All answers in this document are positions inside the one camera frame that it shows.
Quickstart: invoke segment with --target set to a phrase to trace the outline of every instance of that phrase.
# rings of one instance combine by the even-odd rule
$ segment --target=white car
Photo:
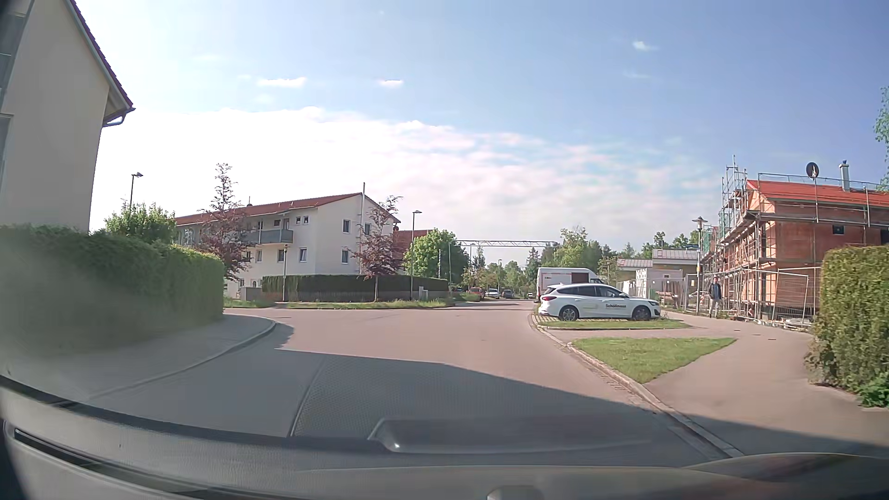
[[[541,297],[540,314],[563,321],[576,319],[633,319],[661,317],[661,306],[642,297],[630,297],[613,286],[599,284],[560,285]]]

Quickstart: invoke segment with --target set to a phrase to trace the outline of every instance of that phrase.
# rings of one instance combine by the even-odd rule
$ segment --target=street lamp
[[[693,220],[692,222],[698,223],[698,295],[695,297],[695,305],[694,305],[694,313],[699,314],[701,312],[701,237],[704,232],[704,224],[707,222],[703,217],[698,215],[698,218]]]
[[[284,244],[284,269],[281,271],[284,277],[281,279],[281,302],[287,302],[287,248],[290,248],[290,246]]]
[[[414,210],[411,215],[411,246],[408,249],[413,249],[413,231],[417,227],[417,214],[422,214],[420,210]],[[411,300],[413,300],[413,262],[417,260],[417,256],[411,252]]]
[[[130,179],[130,204],[128,206],[130,207],[130,213],[132,213],[132,188],[136,185],[136,177],[141,177],[142,174],[137,172],[131,173],[130,176],[132,179]]]

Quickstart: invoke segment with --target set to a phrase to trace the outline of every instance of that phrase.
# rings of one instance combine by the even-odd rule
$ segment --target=asphalt road
[[[585,443],[490,456],[501,463],[708,460],[687,436],[680,439],[684,434],[669,419],[532,328],[532,306],[499,300],[442,310],[238,310],[281,325],[200,367],[90,403],[162,422],[282,438],[366,440],[387,418],[461,423],[458,429],[468,434],[534,422],[558,442]],[[517,431],[516,443],[533,441],[533,434]],[[457,460],[447,457],[423,460]],[[479,455],[469,461],[486,463]]]

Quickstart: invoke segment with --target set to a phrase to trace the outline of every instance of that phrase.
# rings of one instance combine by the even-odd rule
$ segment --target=red-leaf tree
[[[237,280],[237,273],[245,270],[250,263],[247,248],[253,243],[247,241],[246,214],[241,202],[235,198],[235,182],[228,176],[231,167],[227,163],[216,164],[216,196],[210,208],[204,212],[210,220],[201,228],[201,238],[197,249],[213,254],[225,264],[225,277]]]
[[[379,298],[380,276],[397,274],[401,269],[401,259],[394,253],[392,231],[385,231],[394,222],[393,215],[398,212],[396,204],[399,199],[401,197],[390,196],[371,209],[371,232],[364,234],[364,228],[361,229],[358,251],[352,252],[361,264],[364,279],[374,279],[374,302]]]

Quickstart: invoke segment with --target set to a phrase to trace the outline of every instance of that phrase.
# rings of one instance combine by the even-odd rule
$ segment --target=pole
[[[284,279],[281,280],[281,302],[287,302],[287,245],[284,245]]]
[[[413,230],[417,225],[417,211],[414,210],[413,214],[411,214],[411,244],[408,246],[408,251],[413,249]],[[411,252],[411,300],[413,300],[413,261],[415,261],[415,255]]]

